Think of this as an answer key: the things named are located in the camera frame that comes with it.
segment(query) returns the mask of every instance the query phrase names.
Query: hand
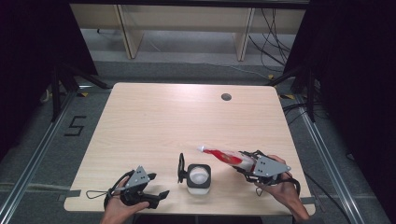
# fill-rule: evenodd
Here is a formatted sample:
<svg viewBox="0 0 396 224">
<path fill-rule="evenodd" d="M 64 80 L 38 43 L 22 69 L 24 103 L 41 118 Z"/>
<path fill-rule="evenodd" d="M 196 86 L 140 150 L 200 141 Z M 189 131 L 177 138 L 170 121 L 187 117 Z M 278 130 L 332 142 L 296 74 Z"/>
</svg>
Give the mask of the hand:
<svg viewBox="0 0 396 224">
<path fill-rule="evenodd" d="M 128 178 L 123 179 L 119 186 L 123 186 Z M 114 195 L 108 200 L 107 207 L 105 208 L 105 213 L 100 221 L 101 224 L 121 224 L 124 223 L 129 217 L 138 211 L 141 211 L 149 207 L 148 202 L 137 203 L 132 206 L 125 205 L 121 199 L 120 195 Z"/>
<path fill-rule="evenodd" d="M 268 157 L 286 164 L 286 162 L 280 159 L 278 156 L 268 155 Z M 291 174 L 289 172 L 283 173 L 281 174 L 281 178 L 282 179 L 291 178 Z M 292 215 L 294 216 L 297 222 L 309 219 L 309 215 L 306 212 L 305 207 L 301 203 L 300 198 L 297 194 L 297 190 L 292 183 L 283 182 L 275 186 L 266 186 L 264 184 L 259 184 L 259 183 L 254 183 L 254 184 L 257 187 L 261 188 L 262 190 L 265 190 L 271 195 L 273 195 L 278 202 L 285 205 L 291 211 Z"/>
</svg>

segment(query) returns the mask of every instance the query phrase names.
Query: human hand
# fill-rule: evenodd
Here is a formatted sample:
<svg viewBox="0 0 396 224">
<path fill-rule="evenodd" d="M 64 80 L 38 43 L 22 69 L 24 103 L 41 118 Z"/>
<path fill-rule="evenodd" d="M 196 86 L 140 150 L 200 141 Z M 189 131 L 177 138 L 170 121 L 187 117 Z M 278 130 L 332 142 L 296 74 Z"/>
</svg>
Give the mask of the human hand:
<svg viewBox="0 0 396 224">
<path fill-rule="evenodd" d="M 120 183 L 120 186 L 124 186 L 128 177 L 124 178 Z M 101 224 L 121 224 L 124 223 L 129 217 L 138 211 L 141 211 L 149 207 L 148 202 L 137 203 L 132 206 L 125 205 L 120 199 L 120 193 L 116 193 L 113 197 L 108 200 L 105 213 L 100 221 Z"/>
<path fill-rule="evenodd" d="M 286 164 L 284 160 L 275 155 L 268 155 L 269 158 Z M 281 174 L 281 179 L 292 178 L 291 173 Z M 274 198 L 285 205 L 292 213 L 297 222 L 309 219 L 309 215 L 300 201 L 294 184 L 290 182 L 282 182 L 275 186 L 267 186 L 262 183 L 254 183 L 257 187 L 270 193 Z"/>
</svg>

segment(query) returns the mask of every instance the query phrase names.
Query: wooden table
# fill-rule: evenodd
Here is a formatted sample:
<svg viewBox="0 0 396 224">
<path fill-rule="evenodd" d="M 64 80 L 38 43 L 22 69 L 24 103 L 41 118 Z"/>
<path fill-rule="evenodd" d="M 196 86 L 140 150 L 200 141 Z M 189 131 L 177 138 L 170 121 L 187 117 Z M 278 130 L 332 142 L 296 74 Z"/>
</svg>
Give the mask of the wooden table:
<svg viewBox="0 0 396 224">
<path fill-rule="evenodd" d="M 230 101 L 221 98 L 232 96 Z M 301 183 L 301 197 L 311 197 L 276 90 L 263 86 L 118 83 L 114 86 L 71 190 L 68 211 L 104 211 L 104 197 L 88 199 L 87 190 L 107 190 L 126 172 L 142 165 L 157 177 L 146 193 L 170 190 L 157 209 L 141 213 L 289 215 L 271 195 L 256 194 L 234 168 L 196 148 L 261 150 L 285 159 Z M 187 166 L 208 164 L 212 184 L 206 195 L 191 195 L 177 183 L 180 152 Z M 310 215 L 313 204 L 306 205 Z"/>
</svg>

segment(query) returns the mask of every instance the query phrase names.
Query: floor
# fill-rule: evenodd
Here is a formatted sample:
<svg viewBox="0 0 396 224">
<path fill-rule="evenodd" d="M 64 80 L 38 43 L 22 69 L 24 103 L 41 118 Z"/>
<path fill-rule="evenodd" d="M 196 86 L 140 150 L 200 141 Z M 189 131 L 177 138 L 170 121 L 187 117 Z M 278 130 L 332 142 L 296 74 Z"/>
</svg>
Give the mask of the floor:
<svg viewBox="0 0 396 224">
<path fill-rule="evenodd" d="M 126 57 L 120 32 L 114 30 L 100 30 L 99 34 L 96 33 L 96 30 L 81 30 L 81 32 L 97 69 L 103 74 L 103 80 L 110 83 L 127 79 L 121 73 L 127 74 L 131 70 L 146 74 L 149 77 L 150 74 L 147 73 L 151 71 L 151 68 L 147 65 L 157 66 L 155 71 L 167 69 L 168 74 L 172 74 L 175 70 L 179 71 L 180 67 L 186 66 L 190 68 L 190 74 L 188 74 L 190 77 L 197 77 L 201 73 L 202 78 L 204 78 L 206 76 L 205 71 L 219 71 L 219 73 L 229 75 L 235 79 L 235 82 L 238 81 L 237 83 L 241 84 L 250 84 L 249 81 L 256 84 L 267 82 L 269 75 L 279 76 L 281 74 L 279 71 L 282 70 L 280 63 L 275 62 L 269 56 L 262 56 L 251 41 L 247 45 L 245 60 L 238 62 L 231 34 L 145 32 L 136 58 L 130 60 Z M 261 34 L 255 34 L 251 37 L 258 46 L 262 46 L 264 43 Z M 294 35 L 280 35 L 278 38 L 285 46 L 291 48 Z M 265 50 L 283 62 L 278 48 L 266 47 Z M 239 80 L 240 76 L 246 77 L 249 81 Z M 162 79 L 163 77 L 156 77 L 156 75 L 153 75 L 150 80 L 145 79 L 148 77 L 140 78 L 144 81 L 166 81 L 166 79 Z M 292 80 L 287 80 L 279 84 L 278 93 L 280 95 L 289 94 L 291 82 Z M 88 97 L 80 95 L 73 99 L 64 119 L 60 122 L 60 127 L 54 130 L 54 136 L 49 140 L 50 146 L 44 152 L 45 156 L 38 162 L 38 167 L 29 180 L 30 184 L 21 200 L 17 202 L 19 203 L 18 207 L 15 211 L 12 211 L 13 216 L 8 220 L 9 223 L 49 223 L 53 221 L 57 223 L 97 223 L 100 220 L 101 214 L 68 213 L 63 209 L 65 194 L 70 188 L 110 93 L 110 91 L 98 90 L 95 87 L 89 88 L 92 84 L 84 80 L 79 80 L 78 83 L 81 86 L 87 86 L 85 92 L 88 92 L 89 95 Z M 7 199 L 20 176 L 25 174 L 26 165 L 35 155 L 37 146 L 42 142 L 42 136 L 49 129 L 51 102 L 50 100 L 46 101 L 46 98 L 44 94 L 43 104 L 37 109 L 31 122 L 26 125 L 20 143 L 9 151 L 0 164 L 0 199 L 2 202 Z M 283 106 L 296 103 L 295 99 L 284 98 L 280 101 Z M 74 116 L 86 115 L 87 111 L 89 111 L 89 116 L 79 121 L 84 125 L 84 132 L 81 137 L 78 140 L 66 138 L 65 133 L 75 131 L 69 128 L 70 120 Z M 390 223 L 370 187 L 365 182 L 359 167 L 353 160 L 346 157 L 347 148 L 332 126 L 329 115 L 323 107 L 316 107 L 315 112 L 317 116 L 315 125 L 320 130 L 326 148 L 332 154 L 338 171 L 340 171 L 347 188 L 358 205 L 362 223 Z M 332 177 L 323 164 L 317 143 L 307 129 L 307 121 L 304 116 L 302 109 L 293 109 L 286 115 L 302 166 L 314 180 L 327 190 L 332 198 L 342 204 L 342 197 L 338 194 Z M 317 197 L 317 212 L 314 217 L 320 217 L 326 223 L 347 223 L 339 209 L 313 181 L 308 180 L 308 185 L 312 194 Z M 289 217 L 263 217 L 262 220 L 267 224 L 290 223 Z"/>
</svg>

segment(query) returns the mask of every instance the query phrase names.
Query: gray floor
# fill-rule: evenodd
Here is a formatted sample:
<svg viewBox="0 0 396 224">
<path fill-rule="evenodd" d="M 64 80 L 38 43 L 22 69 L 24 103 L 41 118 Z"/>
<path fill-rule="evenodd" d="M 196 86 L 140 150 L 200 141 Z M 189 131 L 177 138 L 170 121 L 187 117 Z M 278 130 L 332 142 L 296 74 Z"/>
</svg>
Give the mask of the gray floor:
<svg viewBox="0 0 396 224">
<path fill-rule="evenodd" d="M 243 62 L 236 60 L 231 34 L 190 33 L 190 32 L 146 32 L 137 57 L 126 58 L 120 33 L 112 30 L 82 30 L 87 45 L 95 60 L 99 78 L 108 84 L 119 81 L 169 82 L 262 85 L 268 82 L 268 75 L 281 73 L 269 71 L 282 67 L 269 57 L 261 58 L 260 53 L 249 43 Z M 263 43 L 262 35 L 253 35 L 257 43 Z M 293 35 L 282 35 L 282 42 L 291 47 Z M 279 51 L 266 48 L 279 60 Z M 80 85 L 91 86 L 84 80 Z M 279 84 L 279 94 L 290 93 L 291 80 Z M 110 91 L 95 87 L 84 89 L 86 97 L 76 97 L 67 109 L 61 126 L 40 166 L 16 209 L 10 223 L 98 223 L 101 214 L 69 213 L 63 209 L 63 196 L 71 186 L 85 150 L 91 140 L 94 128 L 100 118 Z M 295 100 L 281 99 L 281 104 L 292 105 Z M 347 148 L 332 125 L 322 107 L 315 108 L 317 126 L 332 153 L 338 169 L 366 223 L 390 223 L 378 200 L 366 183 L 359 167 L 346 157 Z M 79 137 L 65 136 L 74 133 L 69 125 L 74 116 L 86 116 L 77 125 L 84 126 Z M 51 101 L 40 106 L 26 125 L 20 142 L 12 148 L 0 164 L 0 199 L 3 201 L 12 185 L 19 179 L 36 146 L 50 125 Z M 329 194 L 339 202 L 332 181 L 318 154 L 316 145 L 306 129 L 301 112 L 292 110 L 287 115 L 290 132 L 297 148 L 302 166 Z M 313 194 L 318 195 L 317 212 L 314 217 L 322 217 L 326 223 L 347 223 L 340 211 L 328 197 L 310 180 L 308 185 Z M 264 223 L 290 223 L 289 217 L 264 217 Z"/>
</svg>

